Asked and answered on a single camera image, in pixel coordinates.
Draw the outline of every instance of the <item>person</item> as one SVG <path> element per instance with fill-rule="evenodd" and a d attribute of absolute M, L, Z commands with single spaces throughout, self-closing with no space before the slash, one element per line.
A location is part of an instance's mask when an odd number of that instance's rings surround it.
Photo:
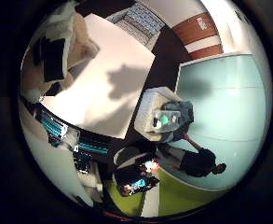
<path fill-rule="evenodd" d="M 195 177 L 207 176 L 209 173 L 218 175 L 225 170 L 226 164 L 221 163 L 216 165 L 216 157 L 210 150 L 201 147 L 193 141 L 187 133 L 184 134 L 184 139 L 188 141 L 198 153 L 171 147 L 168 144 L 157 144 L 158 151 L 168 160 L 169 166 Z"/>
<path fill-rule="evenodd" d="M 163 133 L 159 142 L 169 143 L 181 140 L 188 132 L 189 125 L 194 122 L 193 105 L 190 101 L 168 102 L 161 107 L 162 110 L 177 110 L 181 112 L 180 127 L 174 132 Z"/>
<path fill-rule="evenodd" d="M 115 179 L 120 192 L 127 196 L 132 190 L 143 188 L 159 169 L 158 162 L 156 155 L 146 155 L 135 160 L 132 165 L 116 169 Z"/>

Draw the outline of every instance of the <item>floor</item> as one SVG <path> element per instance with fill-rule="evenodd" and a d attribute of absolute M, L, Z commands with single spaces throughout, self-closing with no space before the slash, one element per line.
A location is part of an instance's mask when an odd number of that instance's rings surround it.
<path fill-rule="evenodd" d="M 112 3 L 108 0 L 88 0 L 87 2 L 78 6 L 76 11 L 84 17 L 89 13 L 94 13 L 105 18 L 119 10 L 131 7 L 134 3 L 135 2 L 132 0 L 115 0 L 112 1 Z M 161 30 L 161 34 L 152 52 L 155 54 L 156 58 L 148 74 L 148 78 L 145 81 L 143 89 L 146 90 L 154 87 L 167 86 L 174 91 L 179 71 L 179 64 L 191 60 L 189 54 L 184 48 L 183 42 L 172 31 L 172 29 L 165 26 Z M 135 111 L 138 111 L 139 103 L 140 102 L 138 102 L 136 105 Z M 107 166 L 108 171 L 115 169 L 115 166 L 113 165 L 113 157 L 121 148 L 125 146 L 136 145 L 141 147 L 143 150 L 155 150 L 155 146 L 153 144 L 145 141 L 143 137 L 134 130 L 133 121 L 135 120 L 135 117 L 136 113 L 134 112 L 126 138 L 123 140 L 98 135 L 98 137 L 101 137 L 104 141 L 110 141 L 110 152 L 107 159 L 107 163 L 109 164 Z M 94 155 L 93 158 L 98 161 L 106 161 L 106 158 L 101 155 Z"/>

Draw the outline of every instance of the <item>white wall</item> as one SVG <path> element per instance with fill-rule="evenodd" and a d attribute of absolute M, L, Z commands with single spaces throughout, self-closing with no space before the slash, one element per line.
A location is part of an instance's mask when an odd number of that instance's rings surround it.
<path fill-rule="evenodd" d="M 205 12 L 198 0 L 149 0 L 145 4 L 153 9 L 169 27 Z"/>

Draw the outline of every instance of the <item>chair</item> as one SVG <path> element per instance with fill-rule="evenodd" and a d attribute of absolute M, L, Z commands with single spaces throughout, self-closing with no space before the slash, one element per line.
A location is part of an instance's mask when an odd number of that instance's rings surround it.
<path fill-rule="evenodd" d="M 140 3 L 118 11 L 106 18 L 135 37 L 150 51 L 153 49 L 165 23 Z"/>
<path fill-rule="evenodd" d="M 149 141 L 161 141 L 162 133 L 154 132 L 153 112 L 168 102 L 180 101 L 182 99 L 167 87 L 146 90 L 134 121 L 135 130 Z"/>

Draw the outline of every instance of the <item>desk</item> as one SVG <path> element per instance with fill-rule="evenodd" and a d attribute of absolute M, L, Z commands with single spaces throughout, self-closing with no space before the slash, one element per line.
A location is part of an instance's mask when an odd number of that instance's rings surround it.
<path fill-rule="evenodd" d="M 89 14 L 97 56 L 81 63 L 73 85 L 42 102 L 65 121 L 94 133 L 124 139 L 155 55 L 111 22 Z"/>

